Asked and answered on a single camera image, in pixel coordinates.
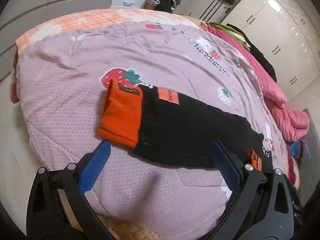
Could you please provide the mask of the black sweatshirt with orange cuffs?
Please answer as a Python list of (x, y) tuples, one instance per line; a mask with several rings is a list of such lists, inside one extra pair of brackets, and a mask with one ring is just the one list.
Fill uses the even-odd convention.
[(148, 161), (214, 168), (215, 140), (261, 171), (273, 168), (264, 136), (246, 118), (162, 87), (130, 88), (110, 80), (98, 135)]

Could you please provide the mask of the white built-in wardrobe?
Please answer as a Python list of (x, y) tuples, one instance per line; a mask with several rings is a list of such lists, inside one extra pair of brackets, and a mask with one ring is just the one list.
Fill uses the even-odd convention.
[(272, 64), (289, 101), (319, 76), (319, 35), (296, 0), (200, 0), (190, 16), (241, 29)]

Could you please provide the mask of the green garment on bed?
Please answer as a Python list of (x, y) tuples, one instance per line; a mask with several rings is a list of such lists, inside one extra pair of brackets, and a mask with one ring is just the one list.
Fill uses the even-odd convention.
[(206, 22), (208, 26), (214, 27), (216, 29), (219, 29), (225, 33), (227, 33), (229, 36), (234, 38), (239, 44), (241, 44), (247, 51), (250, 51), (250, 45), (247, 43), (245, 40), (244, 36), (233, 29), (232, 27), (228, 27), (226, 25), (223, 25), (221, 23), (216, 23), (216, 22)]

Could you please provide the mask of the striped multicolour cloth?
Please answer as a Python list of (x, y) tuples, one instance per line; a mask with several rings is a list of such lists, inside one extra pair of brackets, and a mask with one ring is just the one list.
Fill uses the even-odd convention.
[(287, 150), (289, 155), (291, 155), (295, 159), (311, 158), (308, 141), (305, 138), (302, 138), (298, 141), (293, 142), (290, 145), (287, 145)]

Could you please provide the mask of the pink quilted blanket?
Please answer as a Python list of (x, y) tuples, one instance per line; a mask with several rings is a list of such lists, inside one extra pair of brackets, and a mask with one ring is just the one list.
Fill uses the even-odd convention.
[(302, 139), (308, 133), (310, 127), (308, 114), (292, 110), (280, 86), (269, 76), (250, 51), (247, 51), (227, 33), (208, 26), (204, 22), (201, 22), (200, 26), (205, 31), (216, 35), (236, 48), (253, 67), (263, 93), (264, 102), (281, 131), (283, 138), (287, 142), (295, 142)]

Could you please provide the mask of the red patterned cloth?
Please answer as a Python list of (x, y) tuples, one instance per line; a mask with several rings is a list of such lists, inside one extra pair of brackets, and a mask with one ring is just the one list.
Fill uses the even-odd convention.
[(299, 175), (298, 164), (295, 161), (294, 157), (288, 157), (288, 163), (289, 163), (289, 173), (288, 173), (289, 181), (291, 181), (291, 183), (298, 190), (300, 186), (300, 175)]

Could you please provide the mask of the lilac strawberry print bedspread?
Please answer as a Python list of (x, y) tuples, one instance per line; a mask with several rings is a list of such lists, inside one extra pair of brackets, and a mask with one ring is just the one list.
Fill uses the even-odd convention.
[[(59, 170), (94, 150), (108, 79), (157, 86), (243, 116), (264, 136), (274, 167), (288, 171), (285, 142), (263, 99), (258, 72), (238, 49), (182, 16), (102, 9), (62, 16), (16, 40), (16, 90), (30, 144)], [(86, 196), (107, 217), (164, 239), (198, 239), (214, 227), (231, 192), (219, 171), (166, 168), (112, 144)]]

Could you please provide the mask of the black garment on bed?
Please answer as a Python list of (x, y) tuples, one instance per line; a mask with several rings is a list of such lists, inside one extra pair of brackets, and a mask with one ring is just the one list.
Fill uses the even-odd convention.
[(234, 30), (238, 31), (244, 38), (245, 41), (250, 45), (250, 53), (253, 57), (261, 64), (264, 70), (269, 74), (269, 76), (277, 82), (276, 72), (274, 67), (268, 62), (268, 60), (264, 57), (263, 53), (248, 39), (246, 34), (239, 29), (238, 27), (227, 23), (228, 27), (233, 28)]

